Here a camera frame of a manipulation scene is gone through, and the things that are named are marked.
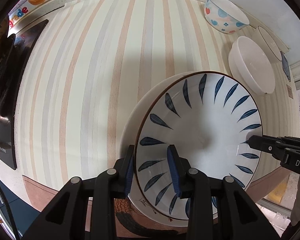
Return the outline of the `brown mat label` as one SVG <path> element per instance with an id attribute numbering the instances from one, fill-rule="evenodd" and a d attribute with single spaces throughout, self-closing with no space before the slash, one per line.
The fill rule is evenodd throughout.
<path id="1" fill-rule="evenodd" d="M 292 88 L 290 87 L 290 85 L 286 85 L 286 86 L 287 86 L 287 93 L 288 93 L 288 96 L 289 96 L 291 99 L 294 99 Z"/>

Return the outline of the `blue leaf pattern plate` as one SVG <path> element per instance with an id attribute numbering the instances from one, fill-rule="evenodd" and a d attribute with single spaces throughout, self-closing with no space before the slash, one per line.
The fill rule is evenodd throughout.
<path id="1" fill-rule="evenodd" d="M 174 145 L 207 176 L 231 176 L 247 189 L 261 155 L 248 139 L 262 133 L 257 105 L 238 81 L 217 72 L 182 77 L 154 100 L 142 121 L 135 149 L 137 185 L 155 211 L 186 221 L 189 201 L 174 191 L 168 147 Z"/>

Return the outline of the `plain white bowl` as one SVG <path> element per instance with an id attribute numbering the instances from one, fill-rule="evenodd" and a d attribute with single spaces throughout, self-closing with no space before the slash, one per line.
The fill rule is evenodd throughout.
<path id="1" fill-rule="evenodd" d="M 255 94 L 274 92 L 275 76 L 271 63 L 252 39 L 238 37 L 231 46 L 228 62 L 232 76 L 244 81 Z"/>

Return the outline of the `black induction cooktop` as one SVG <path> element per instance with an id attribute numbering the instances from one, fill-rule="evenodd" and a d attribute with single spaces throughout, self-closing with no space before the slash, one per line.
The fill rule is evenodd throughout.
<path id="1" fill-rule="evenodd" d="M 14 147 L 14 117 L 20 83 L 31 52 L 48 24 L 43 20 L 22 34 L 11 34 L 0 55 L 0 160 L 17 169 Z"/>

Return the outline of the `white bowl with dark rim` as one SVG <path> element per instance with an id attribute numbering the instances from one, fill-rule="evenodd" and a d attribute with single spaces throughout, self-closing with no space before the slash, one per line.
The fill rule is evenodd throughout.
<path id="1" fill-rule="evenodd" d="M 282 55 L 276 42 L 262 26 L 255 29 L 253 41 L 263 50 L 271 64 L 282 62 Z"/>

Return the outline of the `blue smartphone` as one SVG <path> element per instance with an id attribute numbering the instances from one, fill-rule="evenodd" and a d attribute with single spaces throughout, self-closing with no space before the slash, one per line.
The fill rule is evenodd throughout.
<path id="1" fill-rule="evenodd" d="M 285 56 L 285 54 L 280 51 L 281 53 L 281 57 L 282 57 L 282 69 L 288 79 L 288 81 L 290 82 L 291 81 L 291 74 L 290 74 L 290 67 L 289 67 L 289 63 L 287 61 L 287 58 Z"/>

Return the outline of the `white bowl with blue dots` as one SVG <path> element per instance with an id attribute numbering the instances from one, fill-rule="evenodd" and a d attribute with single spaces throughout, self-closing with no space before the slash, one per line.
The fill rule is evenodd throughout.
<path id="1" fill-rule="evenodd" d="M 246 14 L 229 0 L 206 0 L 204 16 L 212 27 L 225 34 L 233 34 L 250 24 Z"/>

